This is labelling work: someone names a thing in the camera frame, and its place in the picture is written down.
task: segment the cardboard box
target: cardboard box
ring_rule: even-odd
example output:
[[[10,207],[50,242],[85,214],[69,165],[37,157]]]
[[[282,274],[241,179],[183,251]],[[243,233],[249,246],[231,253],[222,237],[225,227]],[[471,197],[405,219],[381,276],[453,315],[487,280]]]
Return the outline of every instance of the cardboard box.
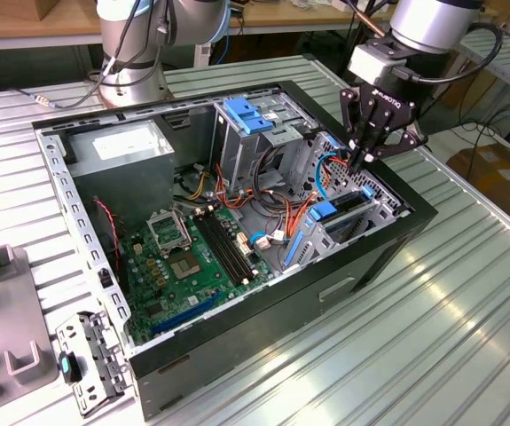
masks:
[[[450,158],[448,166],[466,177],[473,149]],[[494,144],[477,148],[469,182],[510,216],[510,149]]]
[[[59,0],[0,0],[0,15],[42,20]]]

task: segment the green circuit board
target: green circuit board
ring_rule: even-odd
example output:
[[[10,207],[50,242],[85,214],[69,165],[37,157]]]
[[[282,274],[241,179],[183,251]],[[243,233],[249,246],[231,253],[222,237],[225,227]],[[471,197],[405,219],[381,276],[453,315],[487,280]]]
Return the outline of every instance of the green circuit board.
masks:
[[[238,247],[236,234],[240,229],[229,210],[219,209],[215,217]],[[135,344],[153,338],[152,330],[159,325],[168,327],[170,321],[179,321],[182,317],[185,320],[181,322],[191,320],[273,278],[271,269],[262,259],[241,254],[251,269],[259,273],[248,284],[235,285],[192,219],[183,217],[183,222],[192,244],[187,250],[173,250],[167,258],[161,256],[147,226],[120,239],[128,267],[129,291],[128,294],[125,291],[125,298],[132,312],[128,329]],[[162,221],[154,224],[153,229],[160,242],[178,236],[173,222]]]

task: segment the gray plastic tray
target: gray plastic tray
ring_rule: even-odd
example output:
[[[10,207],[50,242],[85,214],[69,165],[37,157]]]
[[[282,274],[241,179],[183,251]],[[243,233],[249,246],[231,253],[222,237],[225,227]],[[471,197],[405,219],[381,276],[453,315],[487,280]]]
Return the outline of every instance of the gray plastic tray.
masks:
[[[22,248],[0,247],[0,406],[57,376],[50,337]]]

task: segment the aluminum work table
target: aluminum work table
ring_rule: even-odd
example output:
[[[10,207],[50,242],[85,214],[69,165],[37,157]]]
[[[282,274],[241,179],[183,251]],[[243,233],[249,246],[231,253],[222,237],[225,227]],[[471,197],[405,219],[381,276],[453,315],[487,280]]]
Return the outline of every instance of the aluminum work table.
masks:
[[[488,31],[475,31],[464,37],[458,50],[478,64],[489,54],[494,43],[493,34]],[[510,85],[510,35],[505,34],[501,51],[485,69]]]
[[[167,74],[177,96],[292,79],[338,120],[343,82],[316,61]],[[70,102],[84,83],[40,91]],[[70,113],[0,92],[0,244],[24,247],[47,328],[95,308],[30,123]],[[389,166],[439,211],[369,287],[154,418],[162,425],[510,424],[510,219],[428,151]],[[131,392],[90,424],[139,424]],[[78,424],[59,377],[0,408],[0,424]]]

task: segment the wooden shelf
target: wooden shelf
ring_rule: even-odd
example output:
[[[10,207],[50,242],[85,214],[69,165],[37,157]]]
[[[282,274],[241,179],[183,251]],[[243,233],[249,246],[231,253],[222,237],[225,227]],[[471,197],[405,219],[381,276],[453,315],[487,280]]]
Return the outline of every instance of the wooden shelf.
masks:
[[[0,15],[0,38],[100,34],[93,0],[61,0],[41,21]]]
[[[393,9],[375,15],[377,20],[387,20]],[[340,12],[329,5],[302,10],[288,0],[277,4],[250,2],[245,7],[245,27],[284,27],[327,24],[349,25],[352,13]],[[485,15],[496,16],[488,10]],[[231,27],[240,27],[232,19]],[[41,21],[22,20],[0,15],[0,39],[21,37],[83,36],[100,34],[99,19],[94,0],[61,0]]]

